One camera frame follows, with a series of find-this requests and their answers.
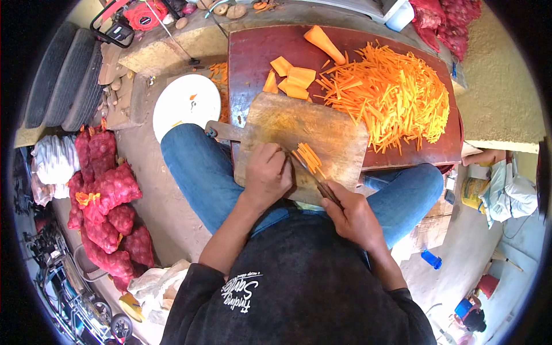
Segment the white plate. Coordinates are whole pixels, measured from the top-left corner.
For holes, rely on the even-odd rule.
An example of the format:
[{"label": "white plate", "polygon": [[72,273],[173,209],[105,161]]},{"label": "white plate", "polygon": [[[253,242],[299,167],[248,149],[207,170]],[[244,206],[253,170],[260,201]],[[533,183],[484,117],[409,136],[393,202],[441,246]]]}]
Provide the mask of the white plate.
[{"label": "white plate", "polygon": [[153,110],[153,132],[161,139],[173,127],[192,123],[205,128],[209,120],[220,117],[220,93],[209,78],[185,75],[170,83],[159,96]]}]

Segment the cutting board handle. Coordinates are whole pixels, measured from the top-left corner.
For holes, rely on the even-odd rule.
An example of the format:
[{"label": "cutting board handle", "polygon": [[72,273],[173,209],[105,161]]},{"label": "cutting board handle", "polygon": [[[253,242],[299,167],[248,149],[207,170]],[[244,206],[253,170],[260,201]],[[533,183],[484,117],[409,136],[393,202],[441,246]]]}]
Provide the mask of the cutting board handle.
[{"label": "cutting board handle", "polygon": [[245,129],[225,124],[218,121],[209,121],[205,125],[205,134],[218,139],[227,139],[233,141],[242,141],[245,138]]}]

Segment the cutting board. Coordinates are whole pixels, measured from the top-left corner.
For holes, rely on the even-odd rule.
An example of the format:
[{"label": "cutting board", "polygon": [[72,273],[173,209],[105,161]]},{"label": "cutting board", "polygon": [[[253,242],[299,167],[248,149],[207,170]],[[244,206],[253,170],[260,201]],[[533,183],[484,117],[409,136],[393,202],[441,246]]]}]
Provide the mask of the cutting board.
[{"label": "cutting board", "polygon": [[[261,92],[253,99],[247,123],[243,128],[217,121],[205,127],[217,132],[220,139],[240,141],[234,157],[234,180],[245,187],[245,170],[253,149],[260,142],[276,142],[289,150],[304,142],[322,161],[321,170],[353,191],[368,144],[364,124],[354,126],[347,114],[329,107],[290,98],[282,94]],[[320,205],[322,195],[314,179],[302,167],[294,164],[294,187],[284,197],[308,204]]]},{"label": "cutting board", "polygon": [[[230,101],[230,121],[233,125],[243,127],[249,121],[248,109],[251,100],[259,93],[272,68],[270,62],[283,56],[293,66],[310,68],[321,72],[322,65],[329,59],[328,55],[315,45],[309,43],[303,35],[311,26],[276,25],[261,28],[232,31],[228,43],[228,81]],[[373,147],[366,151],[363,170],[403,168],[428,162],[433,165],[457,164],[460,162],[461,128],[460,118],[454,99],[450,73],[446,63],[438,57],[417,49],[416,47],[395,41],[388,37],[378,36],[357,30],[322,27],[324,32],[340,50],[347,50],[349,59],[361,60],[356,49],[366,47],[366,42],[388,45],[396,53],[407,54],[409,51],[423,59],[433,68],[439,79],[449,91],[450,114],[445,134],[435,144],[423,140],[423,149],[417,151],[416,145],[403,145],[402,155],[398,149],[387,150],[385,154],[375,153]],[[276,75],[279,83],[283,78]],[[325,95],[320,85],[312,83],[309,91],[314,103],[323,104],[323,99],[312,95]]]}]

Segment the black t-shirt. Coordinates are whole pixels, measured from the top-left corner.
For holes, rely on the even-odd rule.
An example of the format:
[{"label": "black t-shirt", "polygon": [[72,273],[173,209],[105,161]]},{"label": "black t-shirt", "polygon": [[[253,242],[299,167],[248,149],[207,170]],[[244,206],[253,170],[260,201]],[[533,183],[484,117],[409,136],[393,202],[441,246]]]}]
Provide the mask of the black t-shirt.
[{"label": "black t-shirt", "polygon": [[384,291],[331,221],[292,215],[250,239],[228,281],[192,264],[161,344],[436,344],[408,289]]}]

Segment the white container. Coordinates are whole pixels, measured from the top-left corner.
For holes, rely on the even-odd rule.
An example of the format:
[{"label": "white container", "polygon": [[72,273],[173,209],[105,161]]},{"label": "white container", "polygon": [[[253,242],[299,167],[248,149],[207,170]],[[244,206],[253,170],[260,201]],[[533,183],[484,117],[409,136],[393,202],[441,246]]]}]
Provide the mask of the white container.
[{"label": "white container", "polygon": [[410,23],[414,19],[414,9],[410,2],[406,1],[402,6],[395,12],[393,17],[389,18],[385,22],[385,26],[389,29],[400,32],[406,24]]}]

